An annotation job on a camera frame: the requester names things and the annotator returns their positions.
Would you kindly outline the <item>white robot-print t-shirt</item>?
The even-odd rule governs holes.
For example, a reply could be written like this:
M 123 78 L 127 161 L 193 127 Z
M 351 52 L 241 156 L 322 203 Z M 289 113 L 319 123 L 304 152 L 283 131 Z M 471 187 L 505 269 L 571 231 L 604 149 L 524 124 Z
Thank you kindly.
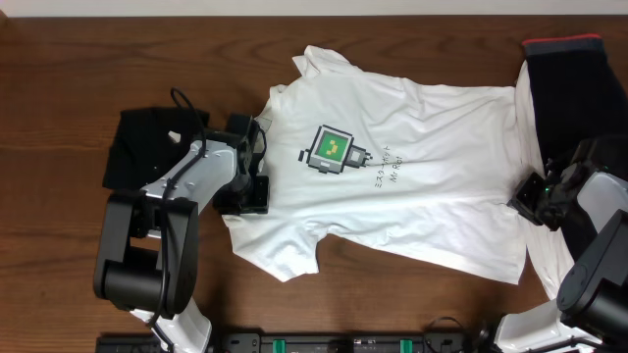
M 271 88 L 264 215 L 228 216 L 236 255 L 287 281 L 318 243 L 357 244 L 517 283 L 524 227 L 507 202 L 524 167 L 511 86 L 425 85 L 308 46 Z

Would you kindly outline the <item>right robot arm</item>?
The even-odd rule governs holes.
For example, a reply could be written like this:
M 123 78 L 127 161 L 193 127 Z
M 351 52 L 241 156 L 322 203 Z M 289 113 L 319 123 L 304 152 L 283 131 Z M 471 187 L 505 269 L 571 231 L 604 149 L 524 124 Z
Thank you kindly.
M 572 157 L 530 173 L 509 202 L 535 226 L 567 223 L 587 246 L 555 299 L 504 316 L 492 352 L 624 352 L 627 349 L 627 138 L 585 139 Z

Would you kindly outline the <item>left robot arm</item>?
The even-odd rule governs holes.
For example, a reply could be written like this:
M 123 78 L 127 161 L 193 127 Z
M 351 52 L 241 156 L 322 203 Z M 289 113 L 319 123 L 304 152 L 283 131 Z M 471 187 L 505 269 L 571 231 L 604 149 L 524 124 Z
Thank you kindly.
M 139 190 L 116 190 L 106 205 L 93 290 L 141 319 L 165 352 L 204 352 L 211 322 L 192 298 L 199 215 L 265 214 L 269 179 L 264 131 L 202 134 L 165 175 Z

